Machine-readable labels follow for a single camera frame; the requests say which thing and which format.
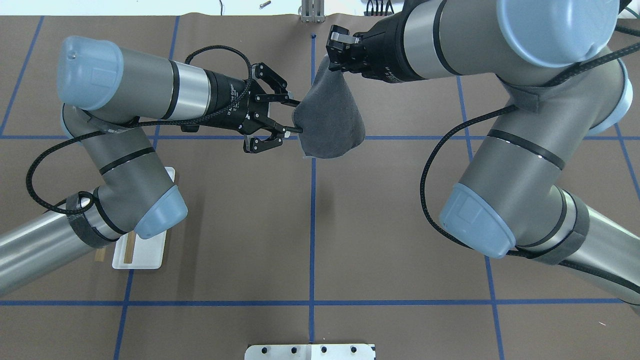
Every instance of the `wooden stick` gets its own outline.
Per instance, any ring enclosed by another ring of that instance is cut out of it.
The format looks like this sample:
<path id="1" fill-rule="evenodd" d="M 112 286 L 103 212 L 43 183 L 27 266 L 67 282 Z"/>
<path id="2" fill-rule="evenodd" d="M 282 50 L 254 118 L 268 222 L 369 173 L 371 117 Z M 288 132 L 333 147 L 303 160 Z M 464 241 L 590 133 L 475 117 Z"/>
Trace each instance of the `wooden stick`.
<path id="1" fill-rule="evenodd" d="M 131 264 L 133 263 L 133 250 L 136 246 L 136 233 L 131 231 L 127 235 L 127 246 L 124 250 L 124 263 Z"/>
<path id="2" fill-rule="evenodd" d="M 93 257 L 94 261 L 98 261 L 100 263 L 104 262 L 104 255 L 107 253 L 107 248 L 103 247 L 95 251 L 95 256 Z"/>

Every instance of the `white mounting bracket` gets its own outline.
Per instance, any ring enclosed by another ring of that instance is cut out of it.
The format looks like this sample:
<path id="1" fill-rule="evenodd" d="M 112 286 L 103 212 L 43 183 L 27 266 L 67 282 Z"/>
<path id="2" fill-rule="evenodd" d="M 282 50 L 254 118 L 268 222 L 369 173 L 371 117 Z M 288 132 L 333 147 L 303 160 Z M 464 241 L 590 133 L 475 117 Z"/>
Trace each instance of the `white mounting bracket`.
<path id="1" fill-rule="evenodd" d="M 376 360 L 373 344 L 252 345 L 244 360 Z"/>
<path id="2" fill-rule="evenodd" d="M 302 22 L 324 22 L 324 0 L 302 0 L 300 20 Z"/>

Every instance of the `white tray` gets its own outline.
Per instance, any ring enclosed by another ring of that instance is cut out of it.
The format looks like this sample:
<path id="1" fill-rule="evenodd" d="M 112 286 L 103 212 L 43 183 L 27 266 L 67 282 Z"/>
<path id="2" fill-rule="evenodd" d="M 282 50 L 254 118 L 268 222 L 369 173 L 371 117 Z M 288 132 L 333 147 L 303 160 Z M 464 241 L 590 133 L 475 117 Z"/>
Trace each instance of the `white tray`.
<path id="1" fill-rule="evenodd" d="M 165 167 L 165 169 L 171 180 L 175 181 L 175 169 L 172 167 Z M 136 235 L 133 261 L 131 264 L 125 264 L 124 253 L 127 248 L 127 234 L 125 234 L 116 241 L 111 266 L 114 269 L 157 269 L 162 265 L 165 239 L 166 231 L 146 240 Z"/>

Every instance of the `gray cloth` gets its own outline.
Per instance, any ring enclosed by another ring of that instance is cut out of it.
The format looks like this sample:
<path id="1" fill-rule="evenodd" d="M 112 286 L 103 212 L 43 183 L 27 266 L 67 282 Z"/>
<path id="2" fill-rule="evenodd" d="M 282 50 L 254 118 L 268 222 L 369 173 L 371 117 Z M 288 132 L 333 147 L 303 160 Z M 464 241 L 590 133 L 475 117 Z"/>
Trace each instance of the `gray cloth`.
<path id="1" fill-rule="evenodd" d="M 329 71 L 325 56 L 307 96 L 293 111 L 293 123 L 307 156 L 330 159 L 344 155 L 364 140 L 364 123 L 340 71 Z"/>

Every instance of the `light blue cap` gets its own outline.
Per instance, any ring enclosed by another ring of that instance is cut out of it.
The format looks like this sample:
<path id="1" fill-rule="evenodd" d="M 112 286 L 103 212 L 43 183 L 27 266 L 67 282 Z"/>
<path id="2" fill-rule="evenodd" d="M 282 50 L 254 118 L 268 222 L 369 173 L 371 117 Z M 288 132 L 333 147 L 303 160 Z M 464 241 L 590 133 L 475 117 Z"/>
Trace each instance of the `light blue cap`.
<path id="1" fill-rule="evenodd" d="M 187 217 L 187 206 L 173 185 L 140 219 L 134 229 L 138 236 L 149 239 L 178 224 Z"/>
<path id="2" fill-rule="evenodd" d="M 122 52 L 116 44 L 68 37 L 58 57 L 58 97 L 84 110 L 99 109 L 118 90 L 123 69 Z"/>
<path id="3" fill-rule="evenodd" d="M 523 59 L 564 67 L 594 57 L 616 27 L 619 1 L 498 0 L 498 24 Z"/>
<path id="4" fill-rule="evenodd" d="M 622 73 L 625 77 L 625 86 L 622 90 L 620 101 L 606 119 L 604 119 L 598 125 L 589 129 L 589 132 L 587 132 L 587 136 L 600 134 L 606 129 L 609 129 L 611 126 L 617 124 L 620 120 L 622 120 L 627 111 L 629 111 L 629 109 L 631 108 L 631 102 L 634 98 L 634 87 L 631 85 L 631 81 L 629 81 L 629 75 L 627 74 L 627 67 L 625 66 L 625 63 L 623 63 L 621 59 L 618 59 L 618 62 L 620 63 Z"/>
<path id="5" fill-rule="evenodd" d="M 491 258 L 502 258 L 516 245 L 504 220 L 480 195 L 460 183 L 440 213 L 440 224 L 453 236 Z"/>

